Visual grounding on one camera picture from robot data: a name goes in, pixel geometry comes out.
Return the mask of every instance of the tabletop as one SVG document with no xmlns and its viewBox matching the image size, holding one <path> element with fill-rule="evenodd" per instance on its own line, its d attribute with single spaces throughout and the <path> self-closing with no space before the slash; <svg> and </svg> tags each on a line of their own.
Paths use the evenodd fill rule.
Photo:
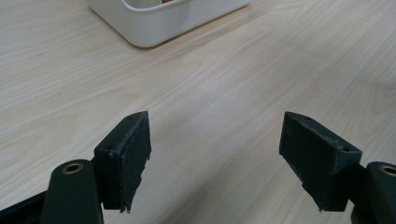
<svg viewBox="0 0 396 224">
<path fill-rule="evenodd" d="M 0 3 L 0 210 L 147 110 L 151 159 L 106 223 L 350 223 L 278 154 L 285 111 L 396 163 L 396 2 L 255 0 L 155 48 L 84 0 Z"/>
</svg>

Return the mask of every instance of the white container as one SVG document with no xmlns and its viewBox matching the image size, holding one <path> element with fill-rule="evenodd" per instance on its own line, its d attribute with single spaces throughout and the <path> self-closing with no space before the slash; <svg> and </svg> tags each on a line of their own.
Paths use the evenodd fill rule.
<svg viewBox="0 0 396 224">
<path fill-rule="evenodd" d="M 148 48 L 251 0 L 87 0 L 88 5 L 133 45 Z"/>
</svg>

